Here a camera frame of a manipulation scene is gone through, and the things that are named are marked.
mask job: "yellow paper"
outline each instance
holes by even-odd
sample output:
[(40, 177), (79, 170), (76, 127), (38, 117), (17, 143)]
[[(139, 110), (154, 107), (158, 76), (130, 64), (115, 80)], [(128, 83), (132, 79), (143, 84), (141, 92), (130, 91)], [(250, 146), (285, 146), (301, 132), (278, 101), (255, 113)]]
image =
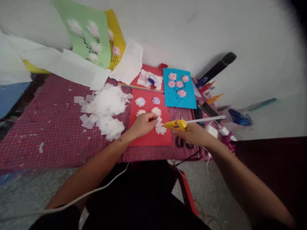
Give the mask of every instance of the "yellow paper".
[(108, 27), (109, 27), (109, 40), (111, 47), (111, 61), (108, 69), (113, 71), (122, 58), (122, 54), (126, 48), (126, 42), (122, 35), (121, 28), (117, 22), (116, 16), (112, 9), (105, 11)]
[(31, 64), (29, 61), (27, 60), (22, 60), (23, 63), (25, 64), (26, 68), (28, 69), (28, 71), (30, 71), (31, 73), (50, 73), (47, 70), (44, 69), (38, 69), (36, 68), (33, 64)]

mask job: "white wall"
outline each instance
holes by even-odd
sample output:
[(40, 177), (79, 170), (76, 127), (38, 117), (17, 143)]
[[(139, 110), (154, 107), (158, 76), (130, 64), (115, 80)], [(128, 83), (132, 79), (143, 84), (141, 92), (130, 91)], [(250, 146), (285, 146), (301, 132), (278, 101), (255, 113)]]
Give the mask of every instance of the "white wall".
[[(252, 114), (255, 126), (245, 136), (289, 136), (286, 130), (276, 130), (281, 121), (274, 119), (288, 108), (284, 101), (289, 98), (303, 98), (292, 108), (290, 120), (294, 114), (307, 115), (305, 48), (293, 15), (277, 0), (78, 2), (100, 10), (112, 6), (124, 35), (144, 47), (145, 64), (164, 62), (199, 77), (223, 54), (236, 53), (238, 58), (215, 78), (213, 94), (225, 93), (217, 105), (241, 108), (273, 97), (281, 100), (278, 112), (273, 105), (262, 109), (259, 116), (266, 117), (266, 123)], [(1, 0), (0, 26), (45, 45), (70, 46), (49, 0)], [(307, 119), (293, 124), (291, 136), (295, 135), (307, 135)]]

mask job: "yellow glue gun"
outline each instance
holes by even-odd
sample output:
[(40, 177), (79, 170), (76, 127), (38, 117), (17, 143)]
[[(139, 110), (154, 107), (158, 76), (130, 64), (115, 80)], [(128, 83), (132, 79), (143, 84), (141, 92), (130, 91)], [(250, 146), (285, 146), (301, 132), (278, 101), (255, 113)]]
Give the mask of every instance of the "yellow glue gun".
[(185, 120), (177, 120), (177, 121), (166, 122), (163, 126), (167, 129), (176, 129), (176, 130), (185, 131), (187, 124), (185, 123)]

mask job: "red checkered tablecloth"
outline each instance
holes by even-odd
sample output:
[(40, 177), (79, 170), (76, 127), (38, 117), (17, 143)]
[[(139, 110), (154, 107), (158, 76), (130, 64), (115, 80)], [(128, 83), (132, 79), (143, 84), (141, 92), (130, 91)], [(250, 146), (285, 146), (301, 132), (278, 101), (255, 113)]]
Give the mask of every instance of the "red checkered tablecloth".
[[(117, 85), (113, 79), (107, 82)], [(129, 87), (122, 87), (122, 90), (131, 93)], [(78, 167), (108, 146), (110, 142), (105, 135), (100, 135), (97, 127), (85, 129), (81, 126), (81, 107), (74, 104), (74, 96), (87, 94), (91, 94), (88, 87), (50, 75), (0, 143), (0, 169)], [(179, 119), (180, 114), (186, 120), (193, 119), (190, 109), (169, 107), (168, 111), (170, 120)], [(126, 129), (129, 114), (130, 104), (124, 113), (115, 117)], [(129, 146), (119, 162), (183, 160), (198, 151), (196, 147), (193, 150), (178, 148), (174, 136), (172, 140), (172, 146)], [(40, 145), (43, 145), (43, 152), (40, 152)], [(194, 160), (206, 158), (204, 150), (193, 157)]]

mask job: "green paper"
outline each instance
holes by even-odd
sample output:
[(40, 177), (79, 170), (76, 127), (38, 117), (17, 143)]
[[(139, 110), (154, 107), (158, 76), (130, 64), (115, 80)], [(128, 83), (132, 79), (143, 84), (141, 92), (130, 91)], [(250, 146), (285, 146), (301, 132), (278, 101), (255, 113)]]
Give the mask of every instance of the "green paper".
[[(54, 0), (53, 2), (68, 31), (70, 41), (73, 45), (73, 52), (107, 69), (111, 60), (111, 49), (106, 14), (69, 0)], [(83, 35), (78, 36), (73, 33), (67, 19), (76, 20), (78, 25), (83, 29)], [(98, 39), (91, 35), (87, 29), (90, 21), (93, 21), (97, 25), (99, 31)], [(100, 46), (101, 52), (95, 52), (92, 49), (92, 42)]]

